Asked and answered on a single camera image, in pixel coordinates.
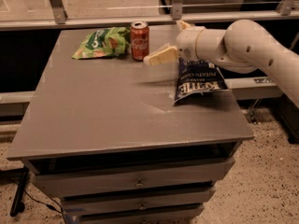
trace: snack bag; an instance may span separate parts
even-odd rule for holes
[[[175,103],[193,93],[225,91],[224,78],[219,68],[208,61],[185,61],[179,58],[178,84]]]
[[[74,59],[111,57],[125,54],[130,45],[130,28],[112,27],[86,36],[74,53]]]

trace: floor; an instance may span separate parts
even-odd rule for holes
[[[241,106],[244,113],[247,109]],[[235,165],[216,183],[216,192],[205,210],[192,221],[172,220],[159,224],[296,224],[299,223],[299,146],[288,143],[288,133],[270,104],[256,110],[256,123],[249,126],[255,138],[244,142],[235,153]],[[17,123],[1,125],[0,168],[21,167],[6,160],[7,149],[18,127]],[[2,223],[59,224],[61,215],[24,195],[25,211],[9,215],[17,186],[0,181],[0,218]],[[27,192],[35,199],[58,206],[32,184]]]

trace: drawer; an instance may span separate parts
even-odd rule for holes
[[[70,216],[95,213],[146,210],[168,205],[207,202],[215,188],[204,184],[180,185],[154,189],[142,189],[104,194],[85,195],[62,201],[65,212]]]
[[[90,155],[62,156],[30,160],[35,175],[58,175],[67,173],[102,170],[105,174],[128,173],[133,169],[152,169],[161,163],[199,161],[228,158],[237,142],[194,145],[183,147],[162,147]]]
[[[138,171],[103,174],[89,171],[61,175],[38,175],[33,183],[51,197],[69,197],[118,190],[147,189],[223,179],[233,166],[234,158],[167,163],[142,167]]]
[[[80,218],[80,224],[147,224],[152,221],[193,218],[201,214],[204,207],[199,204],[153,208],[145,211],[119,212],[90,215]]]

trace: red soda can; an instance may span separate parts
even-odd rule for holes
[[[150,28],[145,21],[135,21],[131,24],[131,52],[132,58],[143,61],[150,53]]]

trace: drawer cabinet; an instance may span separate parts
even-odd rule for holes
[[[234,159],[172,162],[151,167],[136,166],[125,173],[102,171],[38,175],[35,185],[49,196],[68,197],[117,190],[144,189],[223,179]]]
[[[193,218],[203,211],[203,206],[199,204],[170,206],[163,208],[153,208],[145,211],[119,212],[103,215],[83,216],[80,224],[147,224],[151,221]]]
[[[147,210],[161,206],[183,205],[207,202],[215,188],[210,183],[196,183],[174,187],[142,190],[116,191],[104,194],[84,195],[65,198],[64,210],[71,216],[86,216],[98,213],[121,212],[126,210]]]

